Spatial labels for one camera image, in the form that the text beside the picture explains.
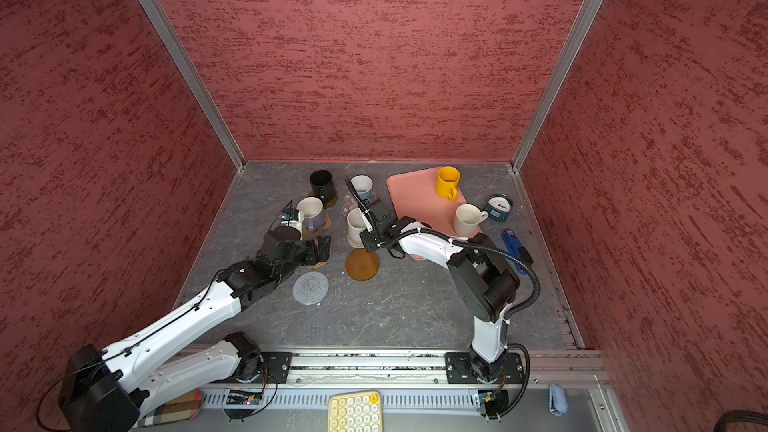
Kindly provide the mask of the pink tray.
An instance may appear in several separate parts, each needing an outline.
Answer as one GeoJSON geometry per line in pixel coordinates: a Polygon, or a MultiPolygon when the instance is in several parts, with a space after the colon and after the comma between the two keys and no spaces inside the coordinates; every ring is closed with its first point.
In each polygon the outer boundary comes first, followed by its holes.
{"type": "Polygon", "coordinates": [[[440,168],[392,175],[386,185],[398,218],[409,216],[436,231],[456,236],[453,228],[455,211],[467,201],[460,188],[456,201],[436,193],[440,168]]]}

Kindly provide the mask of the paw print cork coaster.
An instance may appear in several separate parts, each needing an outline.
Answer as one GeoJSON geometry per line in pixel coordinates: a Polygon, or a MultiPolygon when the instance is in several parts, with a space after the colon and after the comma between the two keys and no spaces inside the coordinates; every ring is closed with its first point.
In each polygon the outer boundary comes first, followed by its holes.
{"type": "Polygon", "coordinates": [[[302,237],[304,240],[310,240],[318,235],[326,234],[331,226],[332,220],[327,212],[323,212],[314,217],[307,217],[301,222],[302,237]]]}

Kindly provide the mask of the yellow mug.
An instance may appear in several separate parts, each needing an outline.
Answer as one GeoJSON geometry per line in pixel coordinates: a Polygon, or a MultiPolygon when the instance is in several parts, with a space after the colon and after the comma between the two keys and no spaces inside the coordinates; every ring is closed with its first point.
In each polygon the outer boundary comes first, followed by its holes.
{"type": "Polygon", "coordinates": [[[454,167],[441,167],[438,170],[436,193],[450,201],[456,201],[459,195],[459,182],[461,174],[454,167]]]}

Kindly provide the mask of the black mug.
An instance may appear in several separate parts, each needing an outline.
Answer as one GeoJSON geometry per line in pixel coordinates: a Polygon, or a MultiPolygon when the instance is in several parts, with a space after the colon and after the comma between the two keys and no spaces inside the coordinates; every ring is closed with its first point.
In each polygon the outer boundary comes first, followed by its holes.
{"type": "Polygon", "coordinates": [[[320,196],[332,197],[337,193],[333,175],[328,170],[316,170],[312,172],[309,180],[312,192],[320,196]]]}

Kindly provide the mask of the white mug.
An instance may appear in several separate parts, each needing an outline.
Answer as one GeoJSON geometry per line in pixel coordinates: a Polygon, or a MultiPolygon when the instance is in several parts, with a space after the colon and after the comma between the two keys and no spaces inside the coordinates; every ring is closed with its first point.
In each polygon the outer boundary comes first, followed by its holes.
{"type": "Polygon", "coordinates": [[[349,245],[355,249],[364,249],[365,246],[362,243],[361,233],[367,230],[367,226],[360,209],[355,208],[351,210],[347,215],[346,221],[346,237],[349,245]]]}
{"type": "Polygon", "coordinates": [[[477,234],[479,226],[488,218],[489,214],[472,204],[460,205],[454,215],[453,228],[457,237],[473,237],[477,234]]]}

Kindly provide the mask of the yellow keypad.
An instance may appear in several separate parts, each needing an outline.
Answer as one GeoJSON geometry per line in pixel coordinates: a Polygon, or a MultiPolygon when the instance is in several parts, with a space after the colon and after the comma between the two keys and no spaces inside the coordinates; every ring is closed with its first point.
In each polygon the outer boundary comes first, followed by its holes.
{"type": "Polygon", "coordinates": [[[382,432],[383,400],[367,390],[332,396],[328,402],[328,432],[382,432]]]}

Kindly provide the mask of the pink flower coaster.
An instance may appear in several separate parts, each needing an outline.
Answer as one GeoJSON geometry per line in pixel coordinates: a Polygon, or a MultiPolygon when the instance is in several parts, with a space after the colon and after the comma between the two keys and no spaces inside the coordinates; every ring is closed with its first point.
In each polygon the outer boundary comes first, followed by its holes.
{"type": "Polygon", "coordinates": [[[356,210],[358,208],[358,204],[356,202],[346,202],[342,208],[342,214],[344,217],[347,217],[353,210],[356,210]]]}

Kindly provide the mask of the blue mug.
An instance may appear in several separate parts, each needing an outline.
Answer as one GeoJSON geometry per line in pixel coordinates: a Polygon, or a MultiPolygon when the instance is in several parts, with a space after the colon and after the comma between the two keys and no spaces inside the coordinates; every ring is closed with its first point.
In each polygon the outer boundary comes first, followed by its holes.
{"type": "Polygon", "coordinates": [[[374,199],[374,182],[367,175],[356,175],[351,178],[351,184],[358,198],[365,201],[372,201],[374,199]]]}

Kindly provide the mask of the grey round coaster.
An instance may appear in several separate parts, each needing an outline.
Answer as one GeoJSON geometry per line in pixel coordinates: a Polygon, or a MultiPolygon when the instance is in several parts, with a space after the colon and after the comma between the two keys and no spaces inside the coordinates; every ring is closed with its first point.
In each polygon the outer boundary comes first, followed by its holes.
{"type": "Polygon", "coordinates": [[[307,272],[301,275],[292,288],[296,302],[304,306],[317,305],[327,296],[329,281],[319,272],[307,272]]]}

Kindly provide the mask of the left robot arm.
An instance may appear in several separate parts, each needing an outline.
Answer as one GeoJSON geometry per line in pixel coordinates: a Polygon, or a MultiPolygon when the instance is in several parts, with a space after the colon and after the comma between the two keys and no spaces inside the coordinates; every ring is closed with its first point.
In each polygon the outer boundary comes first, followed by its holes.
{"type": "Polygon", "coordinates": [[[307,217],[288,203],[255,257],[217,270],[200,293],[139,332],[103,349],[88,344],[77,350],[51,385],[69,430],[128,431],[158,406],[199,386],[264,376],[261,350],[242,332],[207,351],[176,355],[271,294],[297,268],[329,259],[329,237],[305,239],[307,217]]]}

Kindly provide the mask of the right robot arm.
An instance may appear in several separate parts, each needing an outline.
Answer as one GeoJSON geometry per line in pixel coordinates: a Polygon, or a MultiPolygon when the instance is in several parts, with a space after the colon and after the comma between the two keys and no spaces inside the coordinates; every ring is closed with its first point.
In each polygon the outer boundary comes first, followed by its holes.
{"type": "Polygon", "coordinates": [[[361,233],[365,250],[396,250],[432,262],[450,273],[466,308],[474,316],[474,335],[469,349],[473,376],[494,383],[503,376],[507,360],[507,327],[512,315],[532,306],[541,293],[535,271],[483,233],[470,238],[449,236],[405,216],[381,202],[362,199],[350,177],[345,185],[366,230],[361,233]]]}

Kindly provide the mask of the purple mug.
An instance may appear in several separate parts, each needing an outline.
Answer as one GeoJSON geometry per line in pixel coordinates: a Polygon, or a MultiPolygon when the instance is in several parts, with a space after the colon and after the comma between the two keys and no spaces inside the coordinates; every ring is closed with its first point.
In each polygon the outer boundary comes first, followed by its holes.
{"type": "Polygon", "coordinates": [[[326,212],[321,199],[306,197],[297,204],[302,227],[309,233],[320,231],[326,223],[326,212]]]}

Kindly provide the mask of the dark glossy brown coaster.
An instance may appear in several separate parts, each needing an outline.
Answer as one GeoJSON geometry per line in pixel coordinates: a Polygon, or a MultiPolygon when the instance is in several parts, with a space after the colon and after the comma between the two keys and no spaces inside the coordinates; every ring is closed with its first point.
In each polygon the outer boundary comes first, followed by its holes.
{"type": "Polygon", "coordinates": [[[332,197],[326,197],[326,196],[320,196],[320,195],[318,195],[318,194],[316,194],[314,192],[311,192],[309,194],[309,196],[310,197],[319,198],[321,200],[322,204],[323,204],[323,208],[324,209],[329,209],[329,208],[333,207],[336,204],[336,202],[338,200],[338,197],[339,197],[339,194],[335,193],[332,197]]]}

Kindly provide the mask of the white mug back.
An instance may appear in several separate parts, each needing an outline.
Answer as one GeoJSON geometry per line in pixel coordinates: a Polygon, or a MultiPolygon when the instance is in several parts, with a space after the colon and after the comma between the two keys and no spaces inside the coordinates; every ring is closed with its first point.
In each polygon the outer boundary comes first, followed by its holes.
{"type": "Polygon", "coordinates": [[[361,233],[367,230],[367,226],[360,209],[355,208],[351,210],[347,215],[346,221],[346,237],[349,245],[355,249],[364,249],[365,246],[362,243],[361,233]]]}

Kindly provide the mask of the brown wooden round coaster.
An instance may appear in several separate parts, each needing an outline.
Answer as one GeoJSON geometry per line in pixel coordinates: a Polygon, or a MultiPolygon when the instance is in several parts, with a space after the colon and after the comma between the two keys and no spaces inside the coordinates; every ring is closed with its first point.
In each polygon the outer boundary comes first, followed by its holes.
{"type": "Polygon", "coordinates": [[[380,259],[376,252],[367,252],[364,249],[352,251],[345,261],[347,275],[356,281],[372,279],[378,272],[380,259]]]}

